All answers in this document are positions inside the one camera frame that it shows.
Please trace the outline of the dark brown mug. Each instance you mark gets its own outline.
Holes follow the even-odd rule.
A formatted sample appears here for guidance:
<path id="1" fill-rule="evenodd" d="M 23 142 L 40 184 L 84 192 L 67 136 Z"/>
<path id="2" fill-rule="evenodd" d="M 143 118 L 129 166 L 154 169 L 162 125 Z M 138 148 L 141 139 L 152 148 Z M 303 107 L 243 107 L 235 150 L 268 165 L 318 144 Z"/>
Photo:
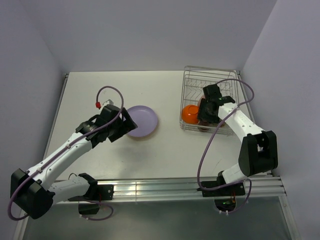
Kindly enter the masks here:
<path id="1" fill-rule="evenodd" d="M 209 122 L 207 122 L 207 121 L 200 121 L 199 123 L 198 123 L 198 130 L 200 131 L 200 132 L 208 132 L 210 129 L 211 129 L 211 127 L 212 127 L 212 124 L 210 124 Z"/>

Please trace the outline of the orange white bowl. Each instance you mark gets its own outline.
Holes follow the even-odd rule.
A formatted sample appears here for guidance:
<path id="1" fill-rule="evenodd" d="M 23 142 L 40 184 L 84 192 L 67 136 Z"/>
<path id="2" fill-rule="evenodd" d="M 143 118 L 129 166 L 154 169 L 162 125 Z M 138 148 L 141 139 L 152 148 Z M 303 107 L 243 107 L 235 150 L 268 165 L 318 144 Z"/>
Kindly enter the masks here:
<path id="1" fill-rule="evenodd" d="M 182 109 L 181 119 L 187 124 L 196 125 L 199 122 L 198 113 L 199 107 L 194 104 L 189 104 Z"/>

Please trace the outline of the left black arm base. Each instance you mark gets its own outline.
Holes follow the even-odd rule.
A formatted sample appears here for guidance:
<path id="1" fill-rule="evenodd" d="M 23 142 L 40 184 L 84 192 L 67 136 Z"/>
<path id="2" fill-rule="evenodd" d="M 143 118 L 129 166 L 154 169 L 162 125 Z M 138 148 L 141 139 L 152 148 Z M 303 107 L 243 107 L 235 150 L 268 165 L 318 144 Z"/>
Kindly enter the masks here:
<path id="1" fill-rule="evenodd" d="M 107 203 L 111 201 L 114 195 L 114 185 L 112 184 L 98 184 L 97 190 L 92 196 L 78 197 L 78 213 L 81 218 L 88 221 L 102 221 L 109 219 L 113 213 L 114 208 Z M 109 209 L 109 214 L 102 218 L 94 218 L 100 210 Z"/>

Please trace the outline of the pink coffee mug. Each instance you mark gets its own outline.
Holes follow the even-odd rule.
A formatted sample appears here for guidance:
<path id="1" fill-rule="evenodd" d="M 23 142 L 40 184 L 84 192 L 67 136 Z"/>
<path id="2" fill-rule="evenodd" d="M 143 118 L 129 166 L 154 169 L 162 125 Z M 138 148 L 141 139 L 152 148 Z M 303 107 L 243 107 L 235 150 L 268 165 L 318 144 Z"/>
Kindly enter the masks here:
<path id="1" fill-rule="evenodd" d="M 206 99 L 204 95 L 202 95 L 202 96 L 199 98 L 199 100 L 198 100 L 198 102 L 197 102 L 197 106 L 198 106 L 198 107 L 200 107 L 201 102 L 202 102 L 202 99 Z"/>

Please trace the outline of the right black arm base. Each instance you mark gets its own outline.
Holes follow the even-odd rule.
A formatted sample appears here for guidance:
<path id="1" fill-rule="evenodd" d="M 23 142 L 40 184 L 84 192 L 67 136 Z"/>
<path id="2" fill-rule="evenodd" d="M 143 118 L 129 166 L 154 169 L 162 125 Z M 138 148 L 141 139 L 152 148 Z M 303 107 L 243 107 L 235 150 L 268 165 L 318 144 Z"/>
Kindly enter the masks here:
<path id="1" fill-rule="evenodd" d="M 245 185 L 243 182 L 224 186 L 224 180 L 202 181 L 201 187 L 196 190 L 201 192 L 203 198 L 216 198 L 214 205 L 219 214 L 226 216 L 240 208 L 237 207 L 236 197 L 241 197 L 246 194 Z"/>

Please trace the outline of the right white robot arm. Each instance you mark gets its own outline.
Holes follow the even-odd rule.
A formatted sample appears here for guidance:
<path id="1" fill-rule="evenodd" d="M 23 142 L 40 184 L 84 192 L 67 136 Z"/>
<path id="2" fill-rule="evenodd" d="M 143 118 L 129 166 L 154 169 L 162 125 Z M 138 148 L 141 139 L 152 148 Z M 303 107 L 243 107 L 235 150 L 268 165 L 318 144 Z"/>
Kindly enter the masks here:
<path id="1" fill-rule="evenodd" d="M 276 134 L 265 131 L 256 125 L 240 110 L 240 104 L 231 96 L 223 96 L 218 84 L 203 88 L 204 97 L 199 106 L 198 119 L 205 122 L 216 121 L 219 129 L 227 124 L 241 142 L 237 163 L 222 171 L 216 186 L 205 187 L 201 181 L 198 186 L 203 191 L 218 191 L 229 194 L 235 184 L 250 176 L 268 172 L 278 167 L 278 145 Z"/>

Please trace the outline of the purple plastic plate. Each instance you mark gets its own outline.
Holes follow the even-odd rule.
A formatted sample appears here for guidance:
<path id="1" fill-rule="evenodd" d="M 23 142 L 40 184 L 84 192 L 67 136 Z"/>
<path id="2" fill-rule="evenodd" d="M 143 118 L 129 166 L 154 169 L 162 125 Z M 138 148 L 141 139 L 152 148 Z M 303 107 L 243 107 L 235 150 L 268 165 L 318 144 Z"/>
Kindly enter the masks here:
<path id="1" fill-rule="evenodd" d="M 157 128 L 158 116 L 150 107 L 144 105 L 136 105 L 130 107 L 127 112 L 137 125 L 136 129 L 131 130 L 128 133 L 130 137 L 147 137 Z"/>

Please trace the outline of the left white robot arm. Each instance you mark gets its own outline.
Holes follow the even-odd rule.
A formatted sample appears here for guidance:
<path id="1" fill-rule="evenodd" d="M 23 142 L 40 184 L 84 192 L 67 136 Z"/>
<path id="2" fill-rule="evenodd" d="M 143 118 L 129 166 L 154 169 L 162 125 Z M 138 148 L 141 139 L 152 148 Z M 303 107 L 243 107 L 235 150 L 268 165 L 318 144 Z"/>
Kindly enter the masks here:
<path id="1" fill-rule="evenodd" d="M 10 204 L 18 205 L 28 217 L 38 219 L 63 201 L 92 201 L 98 196 L 98 182 L 87 173 L 56 182 L 73 162 L 105 140 L 114 142 L 137 124 L 125 108 L 108 104 L 99 114 L 82 122 L 71 137 L 49 157 L 27 171 L 17 169 L 10 180 Z"/>

